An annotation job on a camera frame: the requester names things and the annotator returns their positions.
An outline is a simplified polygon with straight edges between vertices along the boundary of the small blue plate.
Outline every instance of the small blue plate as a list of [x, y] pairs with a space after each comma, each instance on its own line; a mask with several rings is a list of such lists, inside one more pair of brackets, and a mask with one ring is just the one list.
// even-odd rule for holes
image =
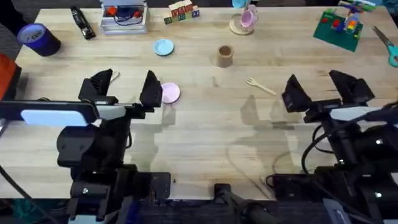
[[156, 40], [154, 44], [154, 51], [157, 55], [166, 56], [173, 52], [174, 44], [169, 39]]

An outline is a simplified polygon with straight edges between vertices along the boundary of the wooden table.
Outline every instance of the wooden table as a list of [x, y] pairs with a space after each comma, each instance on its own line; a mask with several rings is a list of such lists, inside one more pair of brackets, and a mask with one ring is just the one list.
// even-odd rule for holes
[[[387, 50], [371, 30], [378, 26], [398, 44], [398, 30], [387, 10], [362, 16], [362, 38], [352, 53], [312, 37], [325, 9], [261, 8], [250, 36], [229, 31], [231, 16], [241, 12], [230, 8], [202, 8], [201, 18], [167, 26], [162, 18], [167, 9], [150, 9], [148, 34], [110, 36], [98, 29], [100, 9], [84, 9], [97, 33], [91, 41], [82, 37], [69, 9], [44, 9], [37, 22], [62, 41], [62, 49], [44, 58], [23, 47], [16, 61], [27, 80], [21, 88], [26, 99], [78, 100], [84, 78], [112, 68], [122, 75], [109, 95], [135, 102], [147, 71], [153, 70], [161, 82], [177, 83], [182, 96], [146, 120], [133, 121], [134, 144], [125, 163], [170, 172], [175, 180], [170, 198], [210, 198], [218, 182], [230, 183], [244, 198], [272, 198], [263, 184], [265, 176], [300, 171], [300, 156], [315, 124], [303, 124], [302, 114], [288, 114], [279, 96], [245, 84], [246, 77], [280, 95], [294, 73], [313, 100], [320, 100], [338, 96], [328, 76], [336, 69], [365, 78], [376, 95], [372, 106], [397, 98], [398, 70], [388, 64]], [[345, 13], [338, 9], [338, 14]], [[162, 37], [175, 44], [168, 57], [152, 50]], [[233, 46], [234, 64], [218, 68], [215, 55], [224, 44]], [[69, 197], [69, 170], [57, 165], [55, 143], [61, 130], [14, 122], [0, 138], [0, 164], [35, 198]], [[308, 158], [309, 168], [333, 162], [316, 151]], [[0, 197], [21, 196], [1, 179]]]

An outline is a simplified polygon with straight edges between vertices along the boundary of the wooden block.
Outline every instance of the wooden block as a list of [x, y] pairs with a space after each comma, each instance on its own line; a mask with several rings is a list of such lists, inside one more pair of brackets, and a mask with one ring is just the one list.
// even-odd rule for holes
[[174, 9], [172, 11], [172, 17], [177, 17], [178, 16], [178, 9]]
[[190, 11], [190, 12], [186, 12], [185, 13], [185, 18], [186, 19], [192, 19], [192, 12]]
[[198, 6], [194, 6], [192, 9], [192, 18], [196, 18], [199, 17], [200, 13], [199, 13], [199, 7]]
[[173, 20], [172, 20], [172, 15], [171, 15], [171, 13], [166, 13], [165, 15], [164, 15], [164, 24], [170, 24], [170, 23], [172, 23], [173, 22]]
[[185, 6], [182, 6], [178, 9], [178, 14], [184, 14], [187, 12], [187, 8]]
[[187, 9], [187, 12], [192, 11], [193, 5], [192, 5], [191, 0], [184, 0], [183, 4], [184, 4], [185, 8]]
[[186, 19], [186, 18], [185, 18], [185, 13], [179, 14], [179, 15], [178, 15], [178, 21], [182, 21], [182, 20], [184, 20], [184, 19]]
[[184, 6], [192, 4], [191, 0], [184, 0], [184, 1], [182, 1], [182, 3], [184, 4]]
[[187, 12], [191, 12], [192, 9], [193, 9], [192, 4], [191, 4], [191, 5], [187, 5], [187, 6], [185, 6], [185, 7], [187, 8]]
[[174, 4], [169, 5], [169, 9], [170, 9], [170, 11], [173, 11], [175, 9], [178, 9], [178, 7], [174, 3]]
[[172, 17], [172, 22], [178, 22], [178, 21], [179, 21], [178, 16]]
[[169, 9], [170, 9], [170, 12], [172, 13], [172, 17], [178, 16], [178, 7], [175, 3], [169, 5]]
[[178, 14], [180, 15], [180, 14], [184, 14], [185, 13], [185, 9], [184, 9], [184, 4], [183, 4], [183, 2], [176, 2], [176, 3], [174, 3], [175, 4], [175, 7], [178, 9]]

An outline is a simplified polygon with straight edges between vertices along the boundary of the wooden cup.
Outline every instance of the wooden cup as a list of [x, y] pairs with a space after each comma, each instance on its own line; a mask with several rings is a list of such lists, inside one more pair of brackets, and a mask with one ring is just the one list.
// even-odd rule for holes
[[234, 49], [229, 45], [224, 45], [218, 48], [217, 51], [217, 66], [226, 68], [232, 65]]

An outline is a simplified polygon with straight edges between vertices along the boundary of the green lego baseplate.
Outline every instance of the green lego baseplate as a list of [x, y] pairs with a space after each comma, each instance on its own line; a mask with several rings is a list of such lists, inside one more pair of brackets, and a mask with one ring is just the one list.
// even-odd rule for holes
[[[328, 20], [326, 22], [322, 22], [323, 18], [327, 18]], [[336, 19], [338, 19], [340, 22], [345, 21], [345, 18], [341, 16], [337, 16], [336, 14], [330, 12], [324, 12], [321, 19], [319, 20], [317, 29], [315, 30], [313, 36], [315, 38], [328, 42], [329, 44], [334, 44], [346, 50], [355, 52], [361, 35], [360, 31], [363, 28], [362, 23], [359, 22], [358, 25], [355, 27], [354, 32], [352, 34], [349, 34], [345, 30], [341, 32], [336, 32], [334, 29], [331, 28], [333, 21], [335, 21]], [[358, 38], [355, 38], [354, 34], [357, 33], [357, 31], [359, 31]]]

